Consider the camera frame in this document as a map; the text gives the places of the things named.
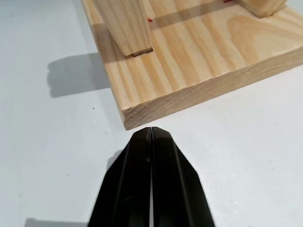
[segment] black clamp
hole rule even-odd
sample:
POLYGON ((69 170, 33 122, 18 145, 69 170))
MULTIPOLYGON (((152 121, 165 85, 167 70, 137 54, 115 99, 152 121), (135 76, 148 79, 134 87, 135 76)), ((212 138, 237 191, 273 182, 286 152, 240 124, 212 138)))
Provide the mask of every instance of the black clamp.
POLYGON ((156 127, 136 132, 109 168, 88 227, 148 227, 151 203, 155 227, 214 227, 196 171, 156 127))

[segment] plywood edge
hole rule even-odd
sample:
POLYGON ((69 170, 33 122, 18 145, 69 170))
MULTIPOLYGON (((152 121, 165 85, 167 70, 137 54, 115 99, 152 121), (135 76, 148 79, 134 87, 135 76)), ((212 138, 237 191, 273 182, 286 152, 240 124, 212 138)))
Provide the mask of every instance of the plywood edge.
POLYGON ((127 130, 224 95, 303 64, 303 46, 243 69, 122 110, 127 130))

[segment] wood grain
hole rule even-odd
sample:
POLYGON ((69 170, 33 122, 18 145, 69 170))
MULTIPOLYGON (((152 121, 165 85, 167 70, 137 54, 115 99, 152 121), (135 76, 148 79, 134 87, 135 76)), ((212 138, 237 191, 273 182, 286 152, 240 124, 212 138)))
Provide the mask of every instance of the wood grain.
POLYGON ((144 3, 154 51, 125 57, 83 0, 127 129, 303 64, 303 17, 289 7, 260 19, 221 0, 144 3))
POLYGON ((142 0, 94 0, 94 3, 125 56, 152 51, 142 0))
POLYGON ((280 11, 287 0, 237 0, 255 16, 262 18, 280 11))

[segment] pine plywood base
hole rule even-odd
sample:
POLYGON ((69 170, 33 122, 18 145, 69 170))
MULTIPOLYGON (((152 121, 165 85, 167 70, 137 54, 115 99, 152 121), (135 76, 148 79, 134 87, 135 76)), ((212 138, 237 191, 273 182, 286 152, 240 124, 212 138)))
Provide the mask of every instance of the pine plywood base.
POLYGON ((147 0, 153 52, 125 57, 92 0, 82 0, 125 128, 303 64, 303 17, 257 18, 222 0, 147 0))

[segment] white surface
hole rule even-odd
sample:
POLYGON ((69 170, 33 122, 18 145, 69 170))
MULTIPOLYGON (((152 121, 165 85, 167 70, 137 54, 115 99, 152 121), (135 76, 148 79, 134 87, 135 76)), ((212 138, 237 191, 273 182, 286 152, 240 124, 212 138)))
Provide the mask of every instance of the white surface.
MULTIPOLYGON (((303 13, 302 1, 289 5, 303 13)), ((0 1, 0 227, 89 220, 135 131, 96 52, 80 0, 0 1)), ((148 124, 170 131, 198 171, 217 227, 303 226, 302 73, 148 124)))

